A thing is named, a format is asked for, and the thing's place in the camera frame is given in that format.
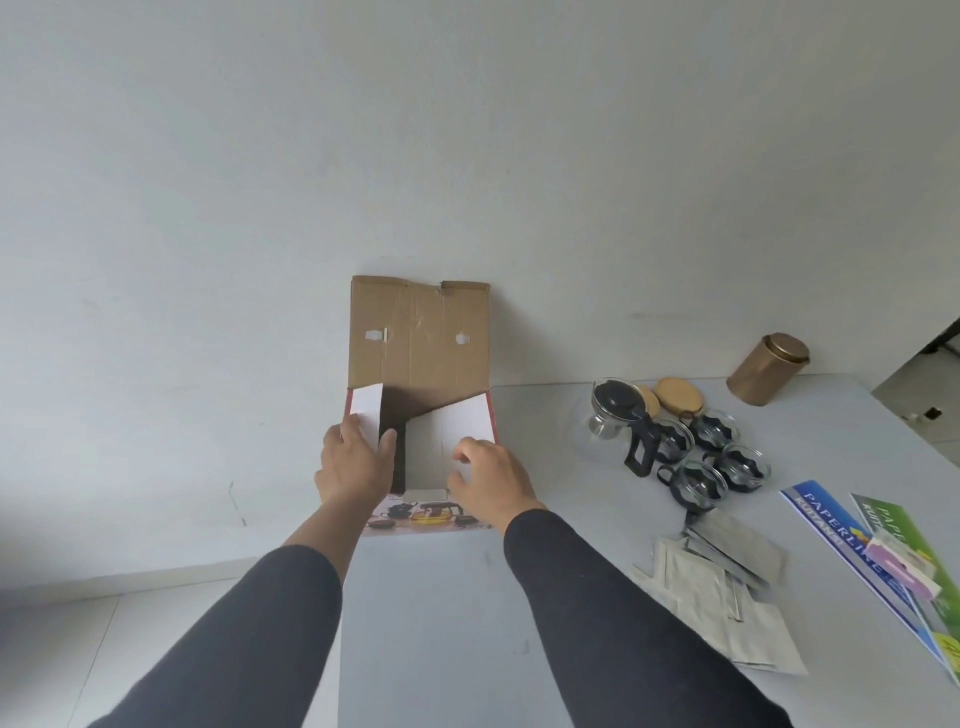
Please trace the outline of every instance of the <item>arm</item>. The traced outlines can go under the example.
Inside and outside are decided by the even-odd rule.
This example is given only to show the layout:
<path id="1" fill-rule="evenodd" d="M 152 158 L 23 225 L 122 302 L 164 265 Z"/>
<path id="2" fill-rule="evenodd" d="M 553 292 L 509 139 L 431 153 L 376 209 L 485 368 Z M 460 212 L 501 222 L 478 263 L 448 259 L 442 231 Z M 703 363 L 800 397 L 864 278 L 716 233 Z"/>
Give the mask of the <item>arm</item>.
<path id="1" fill-rule="evenodd" d="M 454 495 L 504 534 L 564 704 L 576 726 L 787 728 L 731 662 L 661 607 L 536 500 L 504 448 L 464 441 L 473 482 Z"/>
<path id="2" fill-rule="evenodd" d="M 134 685 L 98 728 L 300 728 L 340 620 L 367 517 L 390 490 L 396 433 L 374 452 L 355 416 L 324 437 L 323 505 L 260 559 Z"/>

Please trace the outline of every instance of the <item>wooden lid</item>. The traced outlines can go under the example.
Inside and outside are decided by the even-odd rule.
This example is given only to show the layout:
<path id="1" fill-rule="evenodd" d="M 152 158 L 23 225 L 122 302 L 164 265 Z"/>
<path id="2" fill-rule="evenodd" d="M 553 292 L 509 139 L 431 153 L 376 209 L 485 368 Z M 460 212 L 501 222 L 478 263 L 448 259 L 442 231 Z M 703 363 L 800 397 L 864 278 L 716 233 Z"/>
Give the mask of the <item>wooden lid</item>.
<path id="1" fill-rule="evenodd" d="M 647 414 L 651 417 L 657 417 L 660 414 L 660 400 L 657 399 L 657 395 L 646 384 L 638 384 L 636 388 L 640 390 L 643 403 L 647 405 Z"/>
<path id="2" fill-rule="evenodd" d="M 667 412 L 677 416 L 684 412 L 698 415 L 704 408 L 704 396 L 686 379 L 678 379 L 675 376 L 661 379 L 654 387 L 654 394 Z"/>

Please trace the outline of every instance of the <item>copper tea canister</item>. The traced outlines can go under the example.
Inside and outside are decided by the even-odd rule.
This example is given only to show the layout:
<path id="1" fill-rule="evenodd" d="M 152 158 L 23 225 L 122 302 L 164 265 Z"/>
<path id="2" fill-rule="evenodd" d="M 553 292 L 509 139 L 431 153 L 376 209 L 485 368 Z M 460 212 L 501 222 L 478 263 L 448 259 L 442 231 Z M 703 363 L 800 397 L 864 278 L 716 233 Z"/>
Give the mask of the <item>copper tea canister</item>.
<path id="1" fill-rule="evenodd" d="M 727 388 L 747 404 L 762 406 L 810 363 L 810 349 L 788 333 L 764 336 L 727 379 Z"/>

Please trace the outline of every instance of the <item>paperline booklet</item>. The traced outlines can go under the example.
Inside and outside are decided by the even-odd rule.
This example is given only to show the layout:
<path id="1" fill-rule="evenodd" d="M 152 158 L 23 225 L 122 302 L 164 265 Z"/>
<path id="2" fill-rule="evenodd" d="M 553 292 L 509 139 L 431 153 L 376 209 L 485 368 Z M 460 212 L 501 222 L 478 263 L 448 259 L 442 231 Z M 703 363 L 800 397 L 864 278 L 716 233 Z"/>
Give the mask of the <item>paperline booklet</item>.
<path id="1" fill-rule="evenodd" d="M 864 555 L 864 549 L 870 542 L 870 531 L 815 480 L 807 480 L 806 483 L 781 492 L 874 594 L 879 596 L 937 660 L 945 665 L 936 642 L 918 613 L 913 595 Z"/>
<path id="2" fill-rule="evenodd" d="M 932 600 L 914 597 L 914 603 L 953 682 L 960 686 L 960 591 L 956 584 L 902 506 L 856 494 L 851 497 L 871 530 L 885 529 L 937 568 L 933 580 L 940 585 L 940 594 Z"/>

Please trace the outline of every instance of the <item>black teapot handle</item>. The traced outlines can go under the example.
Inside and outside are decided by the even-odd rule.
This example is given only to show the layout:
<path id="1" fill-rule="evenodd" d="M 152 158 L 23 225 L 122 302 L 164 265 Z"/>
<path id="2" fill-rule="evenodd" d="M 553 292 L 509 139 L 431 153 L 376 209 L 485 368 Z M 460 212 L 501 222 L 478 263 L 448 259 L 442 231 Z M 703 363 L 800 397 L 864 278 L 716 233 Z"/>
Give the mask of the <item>black teapot handle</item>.
<path id="1" fill-rule="evenodd" d="M 636 449 L 643 441 L 643 459 L 637 461 Z M 660 428 L 654 425 L 650 415 L 644 414 L 636 422 L 630 423 L 630 450 L 623 464 L 637 477 L 646 477 L 654 469 L 654 455 L 660 447 Z"/>

